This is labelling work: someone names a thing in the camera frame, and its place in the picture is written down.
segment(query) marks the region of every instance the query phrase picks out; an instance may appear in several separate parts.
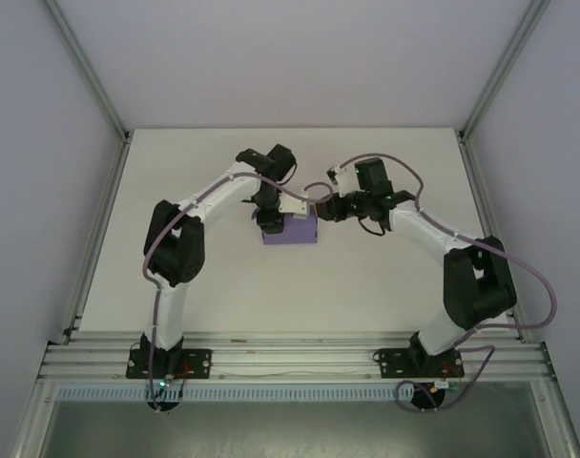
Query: purple block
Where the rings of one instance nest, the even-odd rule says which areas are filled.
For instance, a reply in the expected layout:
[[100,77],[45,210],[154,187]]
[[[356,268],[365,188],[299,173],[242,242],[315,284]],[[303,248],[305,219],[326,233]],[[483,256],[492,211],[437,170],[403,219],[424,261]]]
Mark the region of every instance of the purple block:
[[265,245],[288,245],[294,243],[315,243],[318,241],[318,217],[311,209],[306,219],[283,217],[283,232],[275,236],[262,234]]

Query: white tabletop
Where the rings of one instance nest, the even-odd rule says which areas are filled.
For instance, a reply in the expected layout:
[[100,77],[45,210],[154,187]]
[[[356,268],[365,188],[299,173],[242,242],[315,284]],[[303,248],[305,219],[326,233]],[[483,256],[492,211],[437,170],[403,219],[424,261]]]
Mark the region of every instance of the white tabletop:
[[[482,235],[451,129],[137,130],[80,330],[145,329],[154,288],[140,270],[155,205],[198,193],[239,152],[267,154],[276,143],[297,158],[294,190],[327,180],[328,168],[358,154],[398,156],[424,178],[430,214]],[[396,191],[416,191],[407,172],[391,162],[386,168]],[[238,203],[208,230],[205,266],[189,288],[185,331],[415,331],[442,309],[442,268],[408,240],[370,236],[351,219],[320,221],[317,244],[264,246],[250,220],[253,210]]]

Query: purple cable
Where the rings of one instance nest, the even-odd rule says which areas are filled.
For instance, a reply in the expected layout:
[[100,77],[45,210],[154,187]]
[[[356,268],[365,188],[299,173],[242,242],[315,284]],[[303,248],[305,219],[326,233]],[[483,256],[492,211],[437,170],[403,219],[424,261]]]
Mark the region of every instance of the purple cable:
[[[497,248],[494,248],[493,246],[489,246],[489,245],[482,243],[478,240],[471,239],[470,237],[466,237],[466,236],[463,236],[461,234],[458,234],[456,231],[453,231],[453,230],[449,229],[448,227],[443,226],[440,222],[438,222],[436,219],[434,219],[429,214],[427,214],[423,210],[423,208],[420,204],[420,198],[422,196],[422,192],[424,191],[424,186],[425,186],[424,180],[406,162],[404,162],[401,159],[398,159],[397,157],[391,156],[391,155],[384,155],[381,153],[368,153],[365,155],[359,155],[359,156],[352,157],[351,159],[346,160],[339,167],[340,168],[346,167],[348,164],[351,164],[352,162],[355,162],[359,159],[367,158],[367,157],[382,157],[385,159],[393,160],[394,162],[402,165],[408,171],[408,173],[410,173],[413,177],[415,177],[415,179],[417,180],[417,182],[420,185],[419,189],[417,190],[417,193],[415,194],[415,208],[417,209],[418,214],[420,214],[422,216],[422,218],[424,218],[425,221],[427,221],[431,226],[433,226],[436,229],[438,229],[439,231],[447,234],[448,236],[452,236],[453,238],[457,238],[461,241],[464,241],[464,242],[469,243],[471,245],[474,245],[478,248],[481,248],[482,250],[486,250],[489,253],[493,253],[494,255],[499,256],[500,258],[504,258],[505,260],[509,260],[509,261],[513,262],[514,264],[518,265],[519,267],[530,272],[530,274],[533,275],[534,277],[536,277],[536,279],[538,279],[538,281],[541,282],[545,286],[545,288],[547,289],[547,293],[549,294],[549,299],[550,299],[550,311],[549,311],[549,314],[547,315],[547,317],[544,320],[542,320],[541,322],[536,323],[536,324],[509,324],[509,323],[508,324],[493,324],[493,323],[477,324],[472,329],[467,331],[467,333],[461,339],[459,339],[457,342],[455,342],[453,344],[453,346],[457,346],[459,344],[464,343],[475,332],[477,332],[480,329],[493,329],[493,328],[519,329],[519,330],[522,330],[522,329],[542,329],[543,327],[548,326],[554,320],[555,315],[557,314],[557,296],[555,295],[555,290],[553,289],[552,284],[550,284],[550,281],[540,271],[538,271],[536,268],[529,265],[524,260],[520,260],[519,258],[515,257],[514,255],[511,255],[511,254],[509,254],[505,251],[502,251],[502,250],[498,250]],[[445,407],[439,407],[439,408],[435,408],[434,410],[425,410],[425,411],[436,412],[436,411],[441,411],[441,410],[447,410],[453,406],[458,405],[463,399],[466,398],[466,395],[472,390],[472,388],[474,387],[476,382],[479,380],[479,377],[481,377],[481,374],[485,370],[487,363],[489,362],[489,360],[491,359],[491,356],[493,355],[493,352],[495,351],[495,346],[485,345],[485,346],[481,346],[478,348],[460,349],[460,352],[463,352],[463,351],[464,352],[483,351],[485,349],[489,349],[489,353],[487,354],[487,356],[483,360],[483,364],[481,365],[481,368],[474,375],[474,378],[468,383],[468,385],[466,386],[466,388],[464,389],[462,394],[457,399],[455,399],[452,403],[450,403],[449,405],[447,405]],[[434,398],[432,398],[430,392],[428,391],[428,389],[425,386],[418,384],[418,383],[411,382],[409,380],[402,380],[400,383],[398,383],[396,385],[396,388],[394,390],[395,402],[400,408],[402,408],[403,410],[406,410],[408,412],[414,412],[414,413],[422,412],[421,410],[416,410],[413,408],[403,406],[401,404],[401,402],[399,401],[400,388],[402,386],[408,385],[408,384],[413,384],[414,386],[419,388],[422,392],[424,392],[426,394],[426,396],[428,397],[430,402],[434,406],[436,405],[436,403],[434,402]]]
[[274,188],[282,191],[283,193],[289,195],[290,197],[297,198],[298,200],[302,200],[303,202],[306,202],[306,203],[326,202],[327,200],[329,200],[333,197],[333,194],[335,192],[332,189],[332,186],[330,186],[328,183],[317,182],[317,183],[312,183],[308,186],[305,186],[304,189],[306,190],[306,189],[309,189],[313,186],[324,186],[325,188],[328,189],[328,195],[326,195],[323,198],[304,198],[302,196],[299,196],[298,194],[293,193],[292,191],[285,189],[284,187],[280,186],[275,181],[273,181],[272,179],[269,179],[267,177],[262,177],[260,175],[252,174],[249,172],[238,172],[236,174],[232,174],[232,177],[227,176],[227,177],[224,177],[221,180],[217,181],[216,183],[214,183],[210,188],[208,188],[200,196],[198,196],[195,199],[195,202],[189,203],[186,206],[186,208],[184,208],[181,212],[179,212],[171,221],[169,221],[169,223],[163,228],[163,230],[160,231],[160,234],[158,234],[158,236],[156,236],[155,241],[153,241],[152,246],[150,247],[150,249],[146,253],[146,256],[144,257],[144,262],[143,262],[142,267],[141,267],[141,273],[144,276],[144,278],[156,286],[155,303],[153,305],[153,321],[152,321],[153,334],[152,334],[152,339],[151,339],[151,343],[150,343],[150,352],[148,354],[148,381],[150,384],[150,394],[151,394],[153,406],[155,407],[156,411],[159,411],[159,406],[158,406],[158,403],[156,402],[155,380],[154,380],[154,373],[153,372],[154,372],[154,359],[155,359],[156,327],[158,325],[158,308],[160,305],[160,295],[161,295],[162,284],[160,283],[160,281],[158,281],[156,279],[156,277],[150,275],[150,273],[148,272],[148,265],[150,264],[150,259],[152,258],[153,253],[155,252],[158,245],[163,241],[163,239],[165,238],[167,233],[169,233],[169,231],[172,230],[172,228],[177,224],[178,221],[180,221],[193,208],[198,206],[204,199],[206,199],[208,196],[210,196],[212,193],[214,193],[215,190],[218,189],[220,186],[222,186],[223,184],[225,184],[228,181],[231,181],[233,179],[240,178],[240,177],[249,177],[249,178],[259,179],[260,181],[264,181],[265,183],[270,184]]

